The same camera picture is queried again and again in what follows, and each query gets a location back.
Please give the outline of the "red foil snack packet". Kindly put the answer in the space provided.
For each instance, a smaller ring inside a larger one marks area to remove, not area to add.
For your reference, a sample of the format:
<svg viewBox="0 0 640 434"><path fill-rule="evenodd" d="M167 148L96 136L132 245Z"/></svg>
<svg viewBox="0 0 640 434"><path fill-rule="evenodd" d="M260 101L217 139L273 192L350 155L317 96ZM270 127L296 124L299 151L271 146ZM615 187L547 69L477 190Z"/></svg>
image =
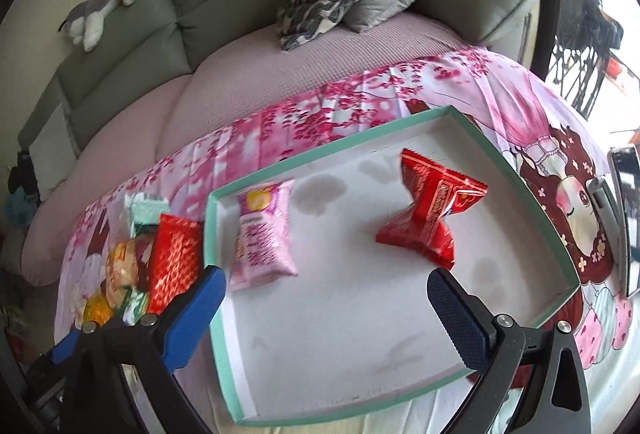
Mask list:
<svg viewBox="0 0 640 434"><path fill-rule="evenodd" d="M203 269L203 224L160 215L150 259L150 296L146 311L160 315L171 300L190 289Z"/></svg>

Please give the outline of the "yellow orange snack packet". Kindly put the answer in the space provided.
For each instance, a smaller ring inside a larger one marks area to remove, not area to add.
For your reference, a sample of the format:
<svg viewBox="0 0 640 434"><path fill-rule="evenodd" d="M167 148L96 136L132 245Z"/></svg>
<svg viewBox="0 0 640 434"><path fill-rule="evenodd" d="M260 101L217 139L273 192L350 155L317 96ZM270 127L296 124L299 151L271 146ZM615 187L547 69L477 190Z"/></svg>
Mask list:
<svg viewBox="0 0 640 434"><path fill-rule="evenodd" d="M150 290L150 259L152 235L138 235L119 242L107 256L105 265L105 297L111 309L120 310L127 293Z"/></svg>

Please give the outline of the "pink snack packet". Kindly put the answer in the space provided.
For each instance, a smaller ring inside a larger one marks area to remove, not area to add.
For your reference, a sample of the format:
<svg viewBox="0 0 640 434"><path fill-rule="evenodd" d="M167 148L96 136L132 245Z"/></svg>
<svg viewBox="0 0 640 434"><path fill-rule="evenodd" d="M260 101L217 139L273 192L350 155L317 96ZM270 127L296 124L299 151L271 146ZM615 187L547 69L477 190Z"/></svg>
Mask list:
<svg viewBox="0 0 640 434"><path fill-rule="evenodd" d="M231 291L297 277L290 252L288 203L294 180L261 183L238 195L239 232L230 271Z"/></svg>

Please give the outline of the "green white snack packet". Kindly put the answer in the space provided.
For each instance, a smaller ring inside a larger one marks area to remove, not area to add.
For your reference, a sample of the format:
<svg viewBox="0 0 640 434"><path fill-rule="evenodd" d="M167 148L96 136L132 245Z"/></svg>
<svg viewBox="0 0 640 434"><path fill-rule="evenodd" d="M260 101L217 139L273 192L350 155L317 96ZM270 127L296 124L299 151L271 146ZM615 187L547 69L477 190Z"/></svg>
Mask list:
<svg viewBox="0 0 640 434"><path fill-rule="evenodd" d="M135 192L126 194L124 210L130 238L135 238L148 228L157 227L160 215L168 213L169 201L158 195Z"/></svg>

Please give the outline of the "red bow-shaped snack packet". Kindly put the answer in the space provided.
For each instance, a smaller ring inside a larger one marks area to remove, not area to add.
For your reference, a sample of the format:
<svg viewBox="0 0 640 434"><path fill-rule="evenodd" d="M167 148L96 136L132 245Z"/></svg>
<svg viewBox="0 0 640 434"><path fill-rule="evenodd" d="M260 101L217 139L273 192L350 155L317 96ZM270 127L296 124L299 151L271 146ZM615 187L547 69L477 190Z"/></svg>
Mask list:
<svg viewBox="0 0 640 434"><path fill-rule="evenodd" d="M409 149L401 151L400 172L412 202L376 233L375 240L452 269L454 236L445 218L479 202L488 194L488 186Z"/></svg>

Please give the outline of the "orange round wrapped snack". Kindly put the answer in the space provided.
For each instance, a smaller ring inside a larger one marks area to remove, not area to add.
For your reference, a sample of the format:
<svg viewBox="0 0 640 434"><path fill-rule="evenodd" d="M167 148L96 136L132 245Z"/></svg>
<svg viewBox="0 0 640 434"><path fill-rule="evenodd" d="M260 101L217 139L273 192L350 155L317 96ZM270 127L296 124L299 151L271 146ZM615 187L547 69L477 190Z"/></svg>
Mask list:
<svg viewBox="0 0 640 434"><path fill-rule="evenodd" d="M104 326L113 316L114 310L108 305L105 295L98 291L87 299L82 313L82 323L95 322L99 326Z"/></svg>

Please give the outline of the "teal shallow cardboard tray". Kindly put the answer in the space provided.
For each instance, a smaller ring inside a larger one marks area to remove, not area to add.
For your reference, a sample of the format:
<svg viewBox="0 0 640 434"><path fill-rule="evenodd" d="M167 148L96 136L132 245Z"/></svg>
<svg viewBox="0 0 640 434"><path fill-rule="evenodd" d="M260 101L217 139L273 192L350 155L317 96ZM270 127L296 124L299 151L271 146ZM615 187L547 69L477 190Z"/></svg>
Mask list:
<svg viewBox="0 0 640 434"><path fill-rule="evenodd" d="M229 292L210 326L233 422L285 426L368 414L463 378L426 295L433 264L377 243L411 201L403 149L483 181L488 194L448 218L462 287L494 313L538 327L579 289L570 255L520 176L451 106L393 121L247 175L209 194L204 261L229 269L239 194L291 180L294 277Z"/></svg>

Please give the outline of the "pink cartoon print blanket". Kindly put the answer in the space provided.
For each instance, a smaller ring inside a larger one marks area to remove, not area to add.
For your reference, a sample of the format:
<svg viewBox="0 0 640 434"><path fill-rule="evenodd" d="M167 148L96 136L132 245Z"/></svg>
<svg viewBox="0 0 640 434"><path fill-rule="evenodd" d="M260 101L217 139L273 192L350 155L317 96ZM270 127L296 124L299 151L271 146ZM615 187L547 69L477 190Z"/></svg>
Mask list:
<svg viewBox="0 0 640 434"><path fill-rule="evenodd" d="M561 315L576 327L592 424L611 432L639 394L639 305L624 298L612 247L576 204L605 173L603 136L546 82L482 48L382 65L326 82L195 139L133 175L80 214L63 257L54 334L81 323L104 278L107 246L126 194L169 200L200 219L207 194L316 146L416 112L452 105L468 116L524 178L573 258L582 293Z"/></svg>

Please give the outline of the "dark clothes pile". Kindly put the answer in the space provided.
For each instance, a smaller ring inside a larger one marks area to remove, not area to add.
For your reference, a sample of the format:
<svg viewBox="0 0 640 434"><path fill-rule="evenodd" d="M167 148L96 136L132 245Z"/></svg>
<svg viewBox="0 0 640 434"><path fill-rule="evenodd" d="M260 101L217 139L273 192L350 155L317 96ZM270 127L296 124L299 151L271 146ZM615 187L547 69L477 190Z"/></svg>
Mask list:
<svg viewBox="0 0 640 434"><path fill-rule="evenodd" d="M17 153L16 165L10 169L9 195L4 212L9 223L17 228L28 229L40 206L34 164L27 151Z"/></svg>

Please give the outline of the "pink textured sofa cover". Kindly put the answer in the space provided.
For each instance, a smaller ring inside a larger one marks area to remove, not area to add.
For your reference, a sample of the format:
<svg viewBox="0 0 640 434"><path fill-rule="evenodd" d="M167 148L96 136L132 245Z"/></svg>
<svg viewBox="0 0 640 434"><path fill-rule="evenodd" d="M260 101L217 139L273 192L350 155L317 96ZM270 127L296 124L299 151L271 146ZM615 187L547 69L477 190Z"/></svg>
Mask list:
<svg viewBox="0 0 640 434"><path fill-rule="evenodd" d="M235 40L194 73L168 80L124 108L93 136L29 227L23 278L32 285L58 280L85 208L195 139L326 82L465 45L445 25L407 12L362 34L341 25L291 52L281 50L272 27Z"/></svg>

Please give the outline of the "pale green cushion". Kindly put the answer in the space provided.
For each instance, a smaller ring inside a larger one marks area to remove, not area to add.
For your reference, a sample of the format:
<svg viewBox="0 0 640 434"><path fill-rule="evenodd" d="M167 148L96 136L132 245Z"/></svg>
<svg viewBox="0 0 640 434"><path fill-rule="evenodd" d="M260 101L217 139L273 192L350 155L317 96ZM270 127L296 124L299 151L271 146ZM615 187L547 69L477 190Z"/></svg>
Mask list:
<svg viewBox="0 0 640 434"><path fill-rule="evenodd" d="M41 201L72 172L77 155L62 104L58 104L28 149Z"/></svg>

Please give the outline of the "grey white plush cat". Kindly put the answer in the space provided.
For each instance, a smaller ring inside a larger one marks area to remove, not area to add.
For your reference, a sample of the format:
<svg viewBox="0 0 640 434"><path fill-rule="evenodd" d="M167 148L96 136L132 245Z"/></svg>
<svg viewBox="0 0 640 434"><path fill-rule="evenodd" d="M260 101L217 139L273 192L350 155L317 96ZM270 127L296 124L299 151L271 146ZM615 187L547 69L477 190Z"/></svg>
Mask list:
<svg viewBox="0 0 640 434"><path fill-rule="evenodd" d="M106 17L119 6L131 6L136 0L85 0L76 4L58 27L73 46L91 52L102 38Z"/></svg>

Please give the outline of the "grey green sofa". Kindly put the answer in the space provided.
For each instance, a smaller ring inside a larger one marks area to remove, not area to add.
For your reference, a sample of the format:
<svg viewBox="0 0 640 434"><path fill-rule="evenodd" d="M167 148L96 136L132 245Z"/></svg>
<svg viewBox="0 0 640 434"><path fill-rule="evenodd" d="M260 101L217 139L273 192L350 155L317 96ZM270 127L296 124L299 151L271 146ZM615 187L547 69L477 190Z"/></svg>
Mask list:
<svg viewBox="0 0 640 434"><path fill-rule="evenodd" d="M62 104L75 150L82 150L117 113L168 80L194 73L235 40L272 27L279 44L274 24L282 1L137 0L117 8L96 50L75 50L58 66L18 134L18 145L29 149ZM518 40L536 2L419 0L403 12L445 25L465 46L517 58Z"/></svg>

